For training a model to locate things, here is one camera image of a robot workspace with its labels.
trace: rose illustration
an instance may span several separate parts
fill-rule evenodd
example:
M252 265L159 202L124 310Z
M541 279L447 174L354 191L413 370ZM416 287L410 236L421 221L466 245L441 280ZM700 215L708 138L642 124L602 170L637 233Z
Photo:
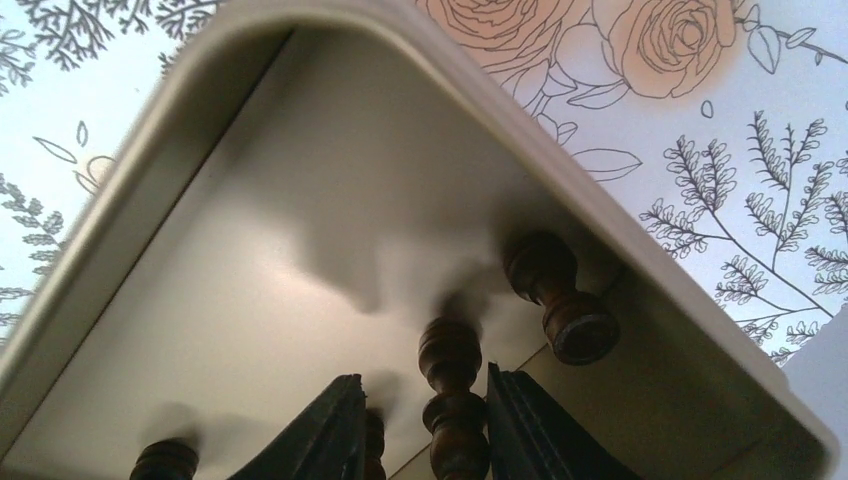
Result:
M732 0L594 0L607 65L637 94L692 91L733 44Z
M527 107L539 96L562 33L591 0L416 0L454 41Z

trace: turned wooden leg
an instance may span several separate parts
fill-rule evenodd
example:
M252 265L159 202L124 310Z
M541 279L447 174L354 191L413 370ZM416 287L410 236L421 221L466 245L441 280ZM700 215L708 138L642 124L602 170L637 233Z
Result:
M542 328L562 363L595 362L618 343L618 322L598 297L575 288L577 259L556 235L521 239L508 251L504 270L518 295L545 306Z
M386 471L380 462L386 448L383 419L374 410L365 412L365 480L386 480Z
M421 337L418 366L437 393L424 407L424 425L438 480L483 480L489 471L486 402L469 391L482 361L477 332L465 322L439 318Z
M197 471L197 453L178 440L164 440L145 448L130 480L191 480Z

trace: leaf illustration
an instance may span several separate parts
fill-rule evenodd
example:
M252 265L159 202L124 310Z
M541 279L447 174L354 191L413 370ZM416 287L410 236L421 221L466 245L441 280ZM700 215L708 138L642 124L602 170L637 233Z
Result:
M574 122L566 122L557 126L557 143L563 146L577 132L577 124Z
M829 295L831 293L848 292L848 272L830 272L827 276L816 274L815 282L819 285L813 290L813 295Z
M527 108L542 91L542 86L548 79L548 62L544 61L533 67L519 71L503 83L521 108Z
M53 239L52 235L44 234L44 233L33 233L30 235L26 235L24 237L24 243L27 245L53 245L56 243L56 240Z
M32 138L33 138L33 140L38 142L42 147L44 147L44 149L47 150L47 153L49 153L50 155L53 155L54 157L58 158L59 160L64 160L68 163L77 163L77 159L76 159L76 157L74 157L74 154L65 150L64 148L60 147L59 145L56 145L55 143L51 142L50 140L45 140L45 139L40 138L40 137L32 137Z
M16 298L32 295L32 292L23 288L0 288L0 302L3 300L15 300Z
M30 215L37 217L37 216L41 215L41 212L43 212L43 211L44 211L44 205L42 205L41 202L38 201L37 198L30 198L29 199L29 206L27 207L27 212Z
M56 235L57 233L62 231L62 227L64 226L65 220L62 218L62 214L59 212L53 212L47 217L47 220L44 221L44 224L41 228L44 229L45 232L50 235Z
M77 183L79 183L80 186L82 186L82 188L86 189L86 191L88 191L88 193L90 193L92 195L97 193L97 184L94 183L93 180L91 180L90 178L86 177L85 175L83 175L79 172L76 172L76 174L77 174Z
M742 28L746 32L750 32L753 29L760 26L760 6L754 5L751 7L751 10L748 11L748 15L745 16L745 20L742 22Z
M780 347L780 351L778 351L778 352L772 351L769 354L769 358L777 366L782 367L783 365L786 364L787 361L789 361L790 358L792 358L792 355L794 355L795 352L797 352L797 350L789 350L786 347Z
M85 126L85 122L80 120L79 125L77 125L77 144L80 147L86 146L88 143L88 127Z
M701 115L704 118L713 118L713 102L704 100L704 103L701 104Z
M18 322L21 316L17 313L0 313L0 327L11 327Z
M592 87L586 92L569 98L568 104L590 110L600 110L615 104L627 95L629 91L630 86L624 83L624 81L602 87Z
M786 48L793 49L802 43L806 42L813 34L816 33L815 28L802 28L797 32L793 33L791 37L786 40Z
M748 52L763 70L774 75L780 62L780 38L768 26L759 26L748 36Z
M630 152L605 148L585 150L573 157L598 182L617 180L642 165Z
M556 66L552 68L548 72L548 78L545 80L545 84L542 85L542 92L549 97L558 97L560 95L567 95L575 90L577 90L577 84L574 83L574 80L568 78L561 71L560 75L553 75L553 73L559 70Z
M548 135L550 135L554 139L557 138L557 125L556 122L551 119L551 117L542 113L536 116L536 122L539 123L539 126L542 127L542 130L546 131Z
M808 248L804 258L808 265L816 267L816 271L837 272L848 269L848 253L839 250L828 250L821 246Z
M39 250L35 253L31 253L29 258L41 262L52 262L58 255L59 250Z
M38 228L39 226L38 220L29 216L24 217L23 215L15 215L12 218L14 218L16 222L20 223L21 225L27 228Z

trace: floral wallpaper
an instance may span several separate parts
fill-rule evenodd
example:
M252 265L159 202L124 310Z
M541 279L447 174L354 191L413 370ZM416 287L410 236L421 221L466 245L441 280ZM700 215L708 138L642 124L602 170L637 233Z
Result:
M848 4L406 1L777 364L841 309ZM217 0L0 0L0 342L145 98L219 8Z

